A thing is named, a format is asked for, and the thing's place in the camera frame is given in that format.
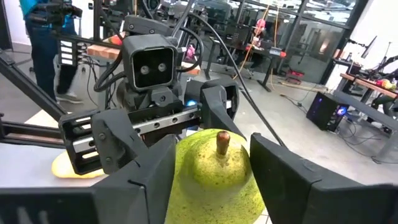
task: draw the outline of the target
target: screw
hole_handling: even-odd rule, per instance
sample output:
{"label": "screw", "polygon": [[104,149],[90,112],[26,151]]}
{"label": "screw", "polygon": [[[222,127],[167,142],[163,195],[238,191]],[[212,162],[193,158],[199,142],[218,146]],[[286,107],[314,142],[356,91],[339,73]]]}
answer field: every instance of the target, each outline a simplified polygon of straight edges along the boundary
{"label": "screw", "polygon": [[98,135],[98,137],[99,137],[100,140],[105,140],[106,136],[105,136],[104,133],[101,133],[101,134]]}

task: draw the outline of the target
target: robot camera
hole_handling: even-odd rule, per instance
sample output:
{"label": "robot camera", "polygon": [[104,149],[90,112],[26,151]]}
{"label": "robot camera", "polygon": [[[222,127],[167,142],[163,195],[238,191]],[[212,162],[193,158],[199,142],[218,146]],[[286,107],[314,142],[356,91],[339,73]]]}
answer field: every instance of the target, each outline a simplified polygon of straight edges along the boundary
{"label": "robot camera", "polygon": [[170,86],[175,80],[177,48],[160,34],[133,35],[122,44],[124,71],[136,92]]}

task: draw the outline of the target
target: red object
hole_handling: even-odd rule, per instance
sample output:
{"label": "red object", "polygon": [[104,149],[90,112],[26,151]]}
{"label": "red object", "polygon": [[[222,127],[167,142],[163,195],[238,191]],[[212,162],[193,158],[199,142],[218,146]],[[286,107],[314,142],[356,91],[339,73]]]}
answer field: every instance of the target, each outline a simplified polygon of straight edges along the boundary
{"label": "red object", "polygon": [[302,72],[296,72],[296,71],[293,71],[293,70],[290,71],[290,74],[291,74],[291,75],[294,75],[294,76],[296,76],[296,77],[303,77],[303,76],[304,76],[304,73],[302,73]]}
{"label": "red object", "polygon": [[118,46],[122,45],[122,40],[117,35],[112,36],[110,38],[110,41],[111,41],[112,44],[116,44]]}
{"label": "red object", "polygon": [[383,80],[378,80],[376,81],[377,86],[383,86]]}

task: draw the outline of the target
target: monitor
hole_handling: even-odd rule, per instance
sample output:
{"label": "monitor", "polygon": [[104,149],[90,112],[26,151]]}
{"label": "monitor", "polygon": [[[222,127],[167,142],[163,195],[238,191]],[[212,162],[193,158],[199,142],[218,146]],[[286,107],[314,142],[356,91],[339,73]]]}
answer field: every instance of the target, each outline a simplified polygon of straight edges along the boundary
{"label": "monitor", "polygon": [[372,40],[372,42],[366,46],[365,51],[363,52],[361,58],[366,58],[369,54],[369,52],[371,51],[372,47],[374,46],[374,43],[376,42],[377,36],[375,36]]}
{"label": "monitor", "polygon": [[251,28],[248,26],[227,25],[225,29],[225,42],[227,44],[242,44],[248,39]]}

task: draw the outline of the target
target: pear stem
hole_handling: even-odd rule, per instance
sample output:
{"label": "pear stem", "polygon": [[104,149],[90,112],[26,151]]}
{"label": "pear stem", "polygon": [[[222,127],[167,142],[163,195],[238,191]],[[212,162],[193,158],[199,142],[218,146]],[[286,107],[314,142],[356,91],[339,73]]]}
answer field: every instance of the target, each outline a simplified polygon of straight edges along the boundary
{"label": "pear stem", "polygon": [[217,154],[225,156],[229,146],[231,136],[227,131],[217,133]]}

